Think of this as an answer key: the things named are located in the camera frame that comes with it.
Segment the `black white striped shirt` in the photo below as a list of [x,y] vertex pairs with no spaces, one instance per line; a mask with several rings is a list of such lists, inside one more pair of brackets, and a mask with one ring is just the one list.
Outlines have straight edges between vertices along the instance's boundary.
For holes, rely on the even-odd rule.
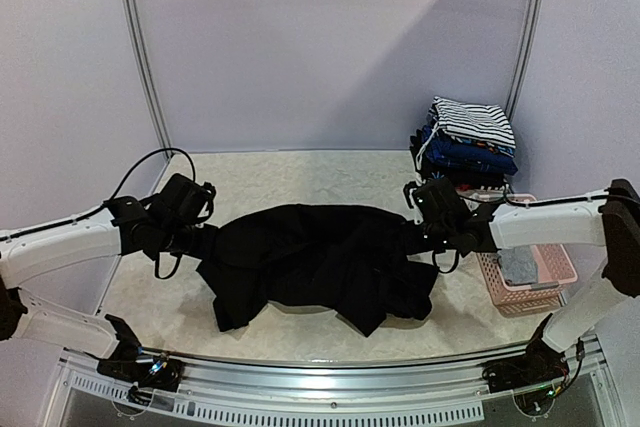
[[431,112],[438,127],[450,137],[516,148],[511,124],[499,105],[468,104],[435,97]]

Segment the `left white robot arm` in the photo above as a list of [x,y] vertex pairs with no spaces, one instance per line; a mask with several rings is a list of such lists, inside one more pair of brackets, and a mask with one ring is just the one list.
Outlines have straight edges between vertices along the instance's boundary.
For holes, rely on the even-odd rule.
[[96,209],[49,225],[1,234],[1,338],[37,340],[109,360],[128,381],[148,373],[137,336],[121,318],[90,316],[28,292],[41,275],[96,259],[141,252],[154,264],[163,255],[205,257],[216,229],[215,187],[175,174],[143,200],[114,197]]

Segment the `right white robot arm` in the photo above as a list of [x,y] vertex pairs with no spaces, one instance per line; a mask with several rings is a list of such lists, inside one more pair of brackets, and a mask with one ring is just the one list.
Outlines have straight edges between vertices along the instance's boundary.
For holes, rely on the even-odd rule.
[[446,178],[404,187],[409,207],[428,247],[435,251],[496,253],[530,246],[563,246],[571,260],[592,260],[564,307],[536,336],[539,345],[523,354],[517,374],[537,383],[552,371],[555,354],[571,347],[620,304],[639,295],[639,194],[626,179],[574,197],[524,202],[503,197],[475,208]]

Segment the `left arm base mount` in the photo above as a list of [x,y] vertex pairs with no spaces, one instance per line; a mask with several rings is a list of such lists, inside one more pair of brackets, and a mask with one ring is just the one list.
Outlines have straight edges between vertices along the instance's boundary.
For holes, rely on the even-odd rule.
[[105,319],[115,330],[114,352],[100,359],[97,372],[116,380],[176,392],[182,380],[185,364],[166,353],[145,354],[139,339],[124,319],[107,314]]

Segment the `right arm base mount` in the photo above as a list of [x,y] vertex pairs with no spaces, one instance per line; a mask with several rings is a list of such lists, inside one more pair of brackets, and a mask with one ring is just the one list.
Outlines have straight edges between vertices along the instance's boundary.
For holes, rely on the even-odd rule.
[[571,375],[565,354],[549,347],[543,341],[543,331],[538,329],[527,343],[523,354],[483,363],[482,378],[487,382],[491,393],[560,378],[559,386],[551,387],[546,393],[548,398],[555,398],[575,382],[581,371],[585,357],[584,342],[581,338],[577,339],[575,347],[578,366]]

